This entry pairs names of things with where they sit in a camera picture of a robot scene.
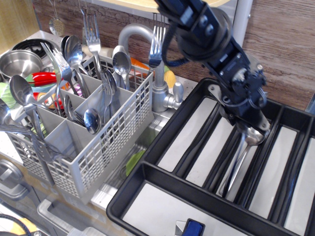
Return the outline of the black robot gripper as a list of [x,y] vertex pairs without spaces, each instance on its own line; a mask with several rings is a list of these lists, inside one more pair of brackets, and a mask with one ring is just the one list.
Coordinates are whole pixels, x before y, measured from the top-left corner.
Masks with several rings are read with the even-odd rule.
[[212,94],[223,106],[223,117],[241,134],[238,147],[243,146],[249,127],[261,134],[269,133],[270,123],[262,112],[267,104],[262,65],[238,52],[208,59],[208,69],[217,79],[219,91]]

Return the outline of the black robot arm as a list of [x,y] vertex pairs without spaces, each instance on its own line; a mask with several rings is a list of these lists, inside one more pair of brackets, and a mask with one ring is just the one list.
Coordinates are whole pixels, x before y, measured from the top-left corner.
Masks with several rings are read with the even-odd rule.
[[210,93],[222,105],[228,122],[244,134],[253,128],[267,137],[270,123],[262,112],[267,104],[263,67],[235,41],[228,15],[201,0],[156,3],[170,22],[162,45],[165,65],[202,64],[217,79],[210,85]]

